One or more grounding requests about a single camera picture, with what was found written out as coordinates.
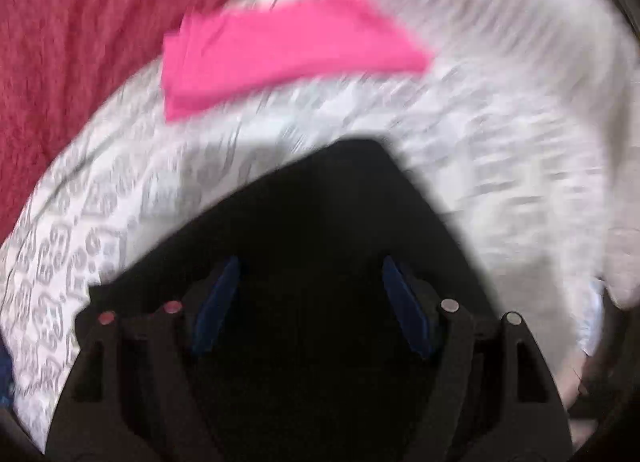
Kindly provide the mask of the navy blue star-print garment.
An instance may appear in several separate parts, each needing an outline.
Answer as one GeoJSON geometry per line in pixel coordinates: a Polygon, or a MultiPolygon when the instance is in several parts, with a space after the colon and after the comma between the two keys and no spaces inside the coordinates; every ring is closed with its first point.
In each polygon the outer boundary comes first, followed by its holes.
{"type": "Polygon", "coordinates": [[[13,360],[3,340],[0,339],[0,407],[11,409],[14,403],[13,360]]]}

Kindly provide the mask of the red textured blanket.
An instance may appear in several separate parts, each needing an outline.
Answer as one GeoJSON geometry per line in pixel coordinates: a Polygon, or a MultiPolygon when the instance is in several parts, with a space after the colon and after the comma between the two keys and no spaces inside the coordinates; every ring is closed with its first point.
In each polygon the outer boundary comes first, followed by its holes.
{"type": "Polygon", "coordinates": [[[1,230],[38,179],[190,11],[228,0],[1,0],[1,230]]]}

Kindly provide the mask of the pink folded garment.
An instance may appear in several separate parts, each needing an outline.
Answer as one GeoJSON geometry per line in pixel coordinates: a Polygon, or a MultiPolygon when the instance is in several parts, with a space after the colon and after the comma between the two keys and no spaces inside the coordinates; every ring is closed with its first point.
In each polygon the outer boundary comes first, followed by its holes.
{"type": "Polygon", "coordinates": [[[163,42],[169,122],[285,83],[423,74],[433,55],[373,0],[291,0],[183,17],[163,42]]]}

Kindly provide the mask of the black pants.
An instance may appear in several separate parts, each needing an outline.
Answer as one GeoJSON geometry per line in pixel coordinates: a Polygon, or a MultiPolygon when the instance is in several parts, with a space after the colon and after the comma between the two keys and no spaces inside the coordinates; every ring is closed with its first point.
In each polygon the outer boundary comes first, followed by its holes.
{"type": "Polygon", "coordinates": [[[190,386],[218,461],[401,461],[428,397],[383,264],[475,316],[488,297],[457,242],[376,141],[282,167],[186,224],[107,285],[76,321],[180,301],[230,259],[239,281],[190,386]]]}

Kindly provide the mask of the white grey patterned bedsheet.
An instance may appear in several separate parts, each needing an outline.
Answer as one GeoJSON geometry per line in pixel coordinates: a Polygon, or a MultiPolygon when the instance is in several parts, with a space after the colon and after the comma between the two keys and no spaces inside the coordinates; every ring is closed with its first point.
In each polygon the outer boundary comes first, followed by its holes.
{"type": "Polygon", "coordinates": [[[638,71],[620,16],[608,0],[375,1],[433,48],[426,74],[302,80],[168,123],[153,59],[40,178],[1,249],[14,409],[37,447],[91,283],[232,190],[347,136],[390,145],[553,371],[597,340],[608,143],[638,71]]]}

